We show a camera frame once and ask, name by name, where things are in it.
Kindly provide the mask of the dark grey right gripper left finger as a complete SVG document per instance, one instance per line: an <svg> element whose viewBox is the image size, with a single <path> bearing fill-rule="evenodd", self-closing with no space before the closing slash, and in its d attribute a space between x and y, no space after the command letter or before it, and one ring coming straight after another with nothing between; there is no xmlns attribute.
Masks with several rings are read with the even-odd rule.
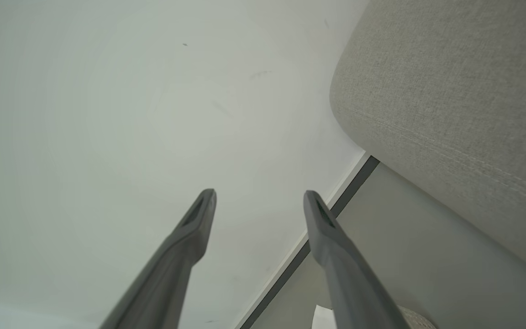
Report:
<svg viewBox="0 0 526 329"><path fill-rule="evenodd" d="M103 329L176 329L192 267L204 256L216 210L201 191L101 325Z"/></svg>

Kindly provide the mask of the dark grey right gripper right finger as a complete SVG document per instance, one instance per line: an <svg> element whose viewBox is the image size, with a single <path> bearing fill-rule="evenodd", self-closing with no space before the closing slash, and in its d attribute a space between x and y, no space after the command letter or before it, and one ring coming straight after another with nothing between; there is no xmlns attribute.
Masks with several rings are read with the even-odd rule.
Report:
<svg viewBox="0 0 526 329"><path fill-rule="evenodd" d="M339 329L407 329L400 309L321 196L303 198L310 250L327 278Z"/></svg>

